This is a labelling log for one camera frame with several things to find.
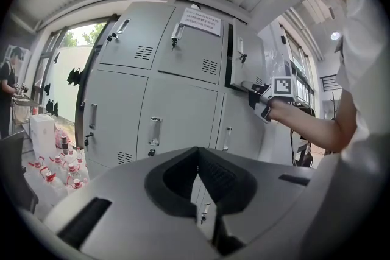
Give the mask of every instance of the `white box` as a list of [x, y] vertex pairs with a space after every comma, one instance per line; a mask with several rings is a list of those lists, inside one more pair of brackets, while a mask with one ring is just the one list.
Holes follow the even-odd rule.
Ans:
[[57, 154], [54, 137], [54, 120], [47, 114], [31, 116], [31, 140], [35, 157], [42, 156], [47, 161]]

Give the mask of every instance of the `gray metal locker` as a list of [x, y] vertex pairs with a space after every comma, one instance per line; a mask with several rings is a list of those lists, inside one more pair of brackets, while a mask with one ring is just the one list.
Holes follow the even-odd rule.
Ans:
[[225, 93], [217, 149], [257, 159], [263, 134], [264, 123], [254, 115], [248, 95]]
[[[218, 84], [224, 22], [221, 21], [221, 36], [180, 26], [184, 9], [177, 7], [166, 26], [158, 47], [158, 53], [162, 54], [158, 70]], [[173, 35], [178, 35], [180, 39], [172, 50]]]
[[97, 176], [103, 174], [107, 170], [109, 170], [108, 167], [105, 167], [103, 165], [100, 165], [98, 163], [95, 163], [91, 159], [86, 159], [87, 162], [87, 169], [88, 169], [88, 175], [90, 176], [90, 179], [95, 179]]
[[203, 200], [200, 203], [200, 209], [198, 210], [197, 214], [197, 226], [208, 240], [211, 240], [213, 238], [215, 218], [216, 205], [206, 190], [204, 193]]
[[146, 82], [146, 77], [97, 71], [85, 103], [84, 135], [93, 133], [87, 158], [109, 168], [135, 160]]
[[150, 149], [155, 149], [156, 157], [191, 146], [208, 147], [216, 98], [216, 91], [149, 79], [138, 132], [137, 160], [148, 157]]
[[202, 180], [195, 179], [193, 184], [193, 191], [191, 193], [191, 203], [197, 206], [197, 213], [201, 209], [201, 204], [205, 195], [206, 187], [203, 185]]
[[150, 69], [164, 29], [175, 7], [158, 2], [133, 2], [113, 28], [102, 49], [101, 63]]
[[265, 78], [263, 40], [252, 29], [235, 18], [233, 20], [232, 76], [230, 83], [241, 88], [241, 82], [243, 81], [263, 83]]

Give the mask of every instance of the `cable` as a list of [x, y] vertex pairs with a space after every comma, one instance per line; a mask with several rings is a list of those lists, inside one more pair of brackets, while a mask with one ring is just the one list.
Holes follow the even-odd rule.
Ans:
[[293, 133], [294, 133], [294, 130], [293, 130], [293, 129], [290, 129], [292, 165], [293, 165], [293, 166], [297, 166], [297, 163], [296, 163], [296, 161], [295, 161], [295, 155], [294, 155], [294, 147], [293, 147]]

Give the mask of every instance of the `tree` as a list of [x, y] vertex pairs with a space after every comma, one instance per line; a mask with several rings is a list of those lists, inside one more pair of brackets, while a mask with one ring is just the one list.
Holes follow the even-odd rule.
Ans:
[[76, 47], [77, 46], [77, 38], [73, 38], [73, 33], [72, 32], [67, 32], [63, 42], [62, 42], [63, 47]]
[[83, 38], [88, 44], [94, 44], [99, 34], [102, 32], [105, 23], [95, 24], [94, 29], [90, 33], [84, 33]]

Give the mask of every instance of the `metal cabinet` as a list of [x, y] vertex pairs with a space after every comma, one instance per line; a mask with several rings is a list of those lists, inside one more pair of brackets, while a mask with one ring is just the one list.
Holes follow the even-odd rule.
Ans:
[[264, 123], [248, 105], [246, 93], [225, 93], [216, 148], [257, 159], [263, 139]]
[[[179, 25], [184, 7], [176, 7], [158, 47], [162, 54], [160, 72], [218, 84], [222, 57], [224, 22], [217, 36], [190, 26]], [[180, 39], [172, 49], [172, 35]]]
[[191, 146], [208, 147], [216, 98], [216, 91], [149, 79], [141, 112], [137, 160], [148, 157], [151, 149], [156, 157]]
[[146, 77], [97, 71], [87, 89], [84, 135], [87, 158], [105, 167], [135, 160]]
[[150, 69], [174, 6], [133, 2], [113, 28], [113, 38], [103, 47], [101, 63]]
[[230, 83], [263, 83], [266, 78], [263, 40], [236, 18], [233, 20], [232, 76]]
[[197, 226], [204, 236], [211, 240], [214, 234], [216, 205], [207, 191], [204, 192], [199, 208], [197, 212]]
[[108, 167], [95, 163], [93, 160], [86, 159], [86, 162], [88, 166], [88, 175], [91, 180], [109, 170]]

